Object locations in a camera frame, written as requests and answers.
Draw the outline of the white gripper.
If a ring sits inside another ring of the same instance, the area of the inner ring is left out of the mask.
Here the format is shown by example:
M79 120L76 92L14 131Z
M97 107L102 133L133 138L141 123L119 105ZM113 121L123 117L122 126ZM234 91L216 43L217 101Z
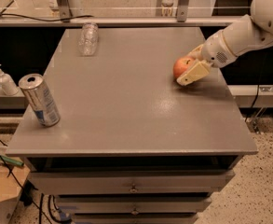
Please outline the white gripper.
M237 59L226 44L222 30L211 35L203 45L191 50L188 56L192 57L194 62L176 79L181 86L187 86L206 77L212 65L223 68Z

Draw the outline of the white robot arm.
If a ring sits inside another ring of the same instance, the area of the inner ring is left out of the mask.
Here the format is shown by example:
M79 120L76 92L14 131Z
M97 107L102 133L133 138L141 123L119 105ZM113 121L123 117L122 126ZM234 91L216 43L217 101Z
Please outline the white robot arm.
M250 14L211 35L179 61L186 70L176 78L186 86L207 76L212 67L222 68L252 50L273 46L273 0L253 0Z

